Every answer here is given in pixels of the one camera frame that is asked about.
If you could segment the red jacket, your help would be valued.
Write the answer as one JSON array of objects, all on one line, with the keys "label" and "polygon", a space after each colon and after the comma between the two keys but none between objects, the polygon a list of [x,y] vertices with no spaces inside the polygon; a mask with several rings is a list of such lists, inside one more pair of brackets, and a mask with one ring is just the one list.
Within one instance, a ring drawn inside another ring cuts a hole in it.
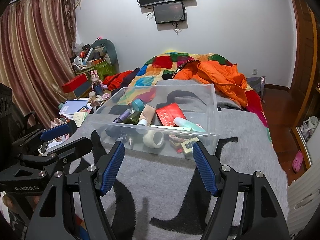
[{"label": "red jacket", "polygon": [[125,77],[127,77],[128,75],[130,75],[133,71],[132,70],[128,70],[125,72],[121,72],[115,75],[111,75],[111,76],[105,76],[104,80],[103,80],[103,84],[107,86],[107,89],[109,91],[118,89],[123,81],[123,79]]}]

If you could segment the blue notebook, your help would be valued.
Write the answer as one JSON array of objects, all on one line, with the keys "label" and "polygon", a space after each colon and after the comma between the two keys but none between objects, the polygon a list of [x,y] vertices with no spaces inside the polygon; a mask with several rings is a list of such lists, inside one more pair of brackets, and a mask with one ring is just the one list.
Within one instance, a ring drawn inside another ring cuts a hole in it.
[{"label": "blue notebook", "polygon": [[61,107],[59,114],[73,114],[88,104],[88,100],[67,100]]}]

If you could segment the wooden door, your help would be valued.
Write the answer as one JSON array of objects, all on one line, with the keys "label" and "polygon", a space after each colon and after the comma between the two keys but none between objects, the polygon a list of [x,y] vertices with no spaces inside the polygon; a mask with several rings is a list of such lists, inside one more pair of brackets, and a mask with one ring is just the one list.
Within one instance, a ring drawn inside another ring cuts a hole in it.
[{"label": "wooden door", "polygon": [[317,20],[306,0],[292,0],[296,20],[297,45],[295,70],[290,94],[299,112],[293,125],[306,119],[317,79],[318,36]]}]

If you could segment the teal tube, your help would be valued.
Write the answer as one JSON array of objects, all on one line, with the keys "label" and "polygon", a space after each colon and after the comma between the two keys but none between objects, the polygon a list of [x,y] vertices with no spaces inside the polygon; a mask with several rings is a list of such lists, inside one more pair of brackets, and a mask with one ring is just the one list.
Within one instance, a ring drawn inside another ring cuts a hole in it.
[{"label": "teal tube", "polygon": [[197,124],[181,117],[176,117],[173,120],[173,122],[176,126],[190,128],[192,131],[195,131],[195,132],[205,132],[205,130],[200,126],[197,126]]}]

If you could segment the colourful patchwork quilt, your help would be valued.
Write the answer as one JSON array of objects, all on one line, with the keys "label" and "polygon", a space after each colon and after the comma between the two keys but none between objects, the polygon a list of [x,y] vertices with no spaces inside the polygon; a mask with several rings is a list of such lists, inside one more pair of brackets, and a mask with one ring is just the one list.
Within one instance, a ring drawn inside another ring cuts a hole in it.
[{"label": "colourful patchwork quilt", "polygon": [[[129,87],[168,85],[170,83],[173,85],[204,85],[195,80],[176,80],[172,78],[180,70],[180,65],[193,60],[218,61],[220,64],[227,66],[236,64],[231,63],[219,54],[189,54],[172,51],[154,56],[144,63],[139,73],[129,84]],[[224,135],[228,133],[242,135],[246,140],[253,140],[255,142],[262,139],[271,139],[270,130],[261,104],[261,96],[248,81],[245,91],[247,96],[247,107],[245,108],[217,89],[215,89],[215,92],[217,106],[222,109],[219,114],[219,124]]]}]

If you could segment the dark purple spray bottle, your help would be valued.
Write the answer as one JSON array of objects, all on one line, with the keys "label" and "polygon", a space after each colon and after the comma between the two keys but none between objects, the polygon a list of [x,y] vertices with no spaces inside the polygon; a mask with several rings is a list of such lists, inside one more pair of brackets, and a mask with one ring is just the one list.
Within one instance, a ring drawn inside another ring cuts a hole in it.
[{"label": "dark purple spray bottle", "polygon": [[112,138],[118,137],[121,134],[121,127],[116,124],[122,124],[133,112],[131,109],[126,109],[121,113],[121,115],[113,120],[113,124],[106,128],[106,134]]}]

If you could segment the dark purple garment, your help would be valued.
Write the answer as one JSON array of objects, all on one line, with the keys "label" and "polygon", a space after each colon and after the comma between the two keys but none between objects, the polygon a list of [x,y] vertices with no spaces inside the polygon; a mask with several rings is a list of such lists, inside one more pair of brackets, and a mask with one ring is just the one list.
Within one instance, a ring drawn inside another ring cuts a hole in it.
[{"label": "dark purple garment", "polygon": [[136,77],[136,75],[139,73],[140,68],[136,68],[133,70],[130,74],[125,76],[120,84],[120,88],[128,87],[129,84],[132,82],[132,80]]}]

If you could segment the wooden shoehorn white cap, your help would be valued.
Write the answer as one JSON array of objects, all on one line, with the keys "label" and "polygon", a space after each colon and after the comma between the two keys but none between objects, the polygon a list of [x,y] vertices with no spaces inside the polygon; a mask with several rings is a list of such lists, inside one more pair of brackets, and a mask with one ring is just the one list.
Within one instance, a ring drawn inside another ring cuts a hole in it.
[{"label": "wooden shoehorn white cap", "polygon": [[150,126],[155,113],[156,109],[154,107],[148,104],[145,105],[139,117],[139,121],[136,128],[137,133],[144,135],[148,132],[147,127]]}]

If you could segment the light green tube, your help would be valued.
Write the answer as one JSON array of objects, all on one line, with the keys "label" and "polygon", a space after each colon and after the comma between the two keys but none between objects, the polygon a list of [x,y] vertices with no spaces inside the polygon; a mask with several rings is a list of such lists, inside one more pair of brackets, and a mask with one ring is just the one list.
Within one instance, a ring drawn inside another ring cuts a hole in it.
[{"label": "light green tube", "polygon": [[151,128],[158,128],[158,129],[174,129],[178,131],[192,131],[193,129],[190,127],[179,127],[179,126],[157,126],[157,125],[151,125]]}]

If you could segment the red envelope packet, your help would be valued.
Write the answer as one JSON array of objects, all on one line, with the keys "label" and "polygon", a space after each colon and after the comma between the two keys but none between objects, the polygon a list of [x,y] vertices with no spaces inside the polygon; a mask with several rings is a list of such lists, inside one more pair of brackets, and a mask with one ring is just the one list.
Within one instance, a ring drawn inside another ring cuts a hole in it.
[{"label": "red envelope packet", "polygon": [[163,126],[174,127],[174,119],[176,117],[186,119],[177,103],[171,103],[169,105],[156,109],[156,114]]}]

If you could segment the green cardboard box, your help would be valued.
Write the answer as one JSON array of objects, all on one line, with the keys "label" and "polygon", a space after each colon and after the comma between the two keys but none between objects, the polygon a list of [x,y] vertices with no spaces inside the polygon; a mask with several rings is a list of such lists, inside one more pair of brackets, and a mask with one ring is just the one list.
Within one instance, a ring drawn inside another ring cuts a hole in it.
[{"label": "green cardboard box", "polygon": [[76,75],[81,75],[81,74],[85,74],[87,76],[87,78],[90,80],[91,79],[91,71],[97,71],[97,74],[99,75],[99,78],[104,81],[104,78],[106,76],[112,76],[115,75],[117,73],[115,66],[112,66],[110,64],[108,64],[106,61],[101,61],[100,63],[88,67],[88,68],[84,68],[80,71],[75,71]]}]

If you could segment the white tape roll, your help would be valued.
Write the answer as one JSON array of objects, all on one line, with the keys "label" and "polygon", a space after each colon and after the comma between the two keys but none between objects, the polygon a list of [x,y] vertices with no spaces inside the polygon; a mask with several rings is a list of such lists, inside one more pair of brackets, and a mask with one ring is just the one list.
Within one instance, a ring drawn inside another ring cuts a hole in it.
[{"label": "white tape roll", "polygon": [[143,143],[149,148],[161,148],[164,144],[164,134],[159,131],[150,130],[143,136]]}]

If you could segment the teal tape roll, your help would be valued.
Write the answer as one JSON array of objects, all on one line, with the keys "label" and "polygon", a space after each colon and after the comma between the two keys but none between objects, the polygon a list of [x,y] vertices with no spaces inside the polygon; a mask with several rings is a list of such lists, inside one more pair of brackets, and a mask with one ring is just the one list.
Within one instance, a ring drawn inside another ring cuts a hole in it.
[{"label": "teal tape roll", "polygon": [[141,112],[145,107],[144,102],[139,98],[133,100],[131,106],[135,112]]}]

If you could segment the pink rabbit figurine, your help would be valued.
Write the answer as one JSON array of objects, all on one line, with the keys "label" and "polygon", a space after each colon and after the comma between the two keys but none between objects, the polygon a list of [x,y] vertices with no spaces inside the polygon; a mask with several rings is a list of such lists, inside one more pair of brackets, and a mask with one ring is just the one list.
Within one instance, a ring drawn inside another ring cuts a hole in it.
[{"label": "pink rabbit figurine", "polygon": [[100,80],[97,70],[91,71],[91,86],[92,90],[99,96],[103,96],[104,84]]}]

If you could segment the green neck pillow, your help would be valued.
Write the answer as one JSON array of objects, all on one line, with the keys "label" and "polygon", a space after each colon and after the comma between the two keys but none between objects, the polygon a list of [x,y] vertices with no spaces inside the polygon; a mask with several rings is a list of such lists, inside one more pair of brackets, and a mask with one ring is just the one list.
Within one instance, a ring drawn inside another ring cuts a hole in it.
[{"label": "green neck pillow", "polygon": [[110,62],[112,65],[115,65],[117,62],[117,53],[116,53],[116,48],[114,44],[107,39],[99,39],[96,40],[95,42],[92,43],[91,45],[92,48],[102,48],[103,51],[105,51],[105,54],[108,55],[108,58],[110,59]]}]

